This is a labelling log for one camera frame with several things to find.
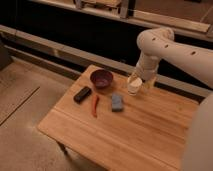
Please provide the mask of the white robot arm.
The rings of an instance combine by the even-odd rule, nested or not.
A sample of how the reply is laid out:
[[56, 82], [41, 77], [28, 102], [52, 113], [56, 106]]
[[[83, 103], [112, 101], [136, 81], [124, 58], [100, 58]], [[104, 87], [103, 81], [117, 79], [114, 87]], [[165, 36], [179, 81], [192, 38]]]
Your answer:
[[[140, 58], [132, 75], [151, 82], [161, 59], [213, 89], [213, 50], [176, 43], [169, 27], [142, 31]], [[213, 92], [198, 107], [189, 128], [181, 171], [213, 171]]]

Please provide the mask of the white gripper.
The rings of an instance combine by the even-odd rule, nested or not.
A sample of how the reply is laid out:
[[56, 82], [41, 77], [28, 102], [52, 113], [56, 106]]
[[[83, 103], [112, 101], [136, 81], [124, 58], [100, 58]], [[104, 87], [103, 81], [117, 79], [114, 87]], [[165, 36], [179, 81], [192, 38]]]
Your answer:
[[137, 75], [145, 80], [144, 87], [146, 89], [151, 89], [156, 79], [154, 78], [157, 74], [159, 67], [159, 58], [156, 56], [149, 56], [144, 53], [140, 55], [140, 58], [136, 64], [135, 71], [129, 77], [129, 82], [134, 81]]

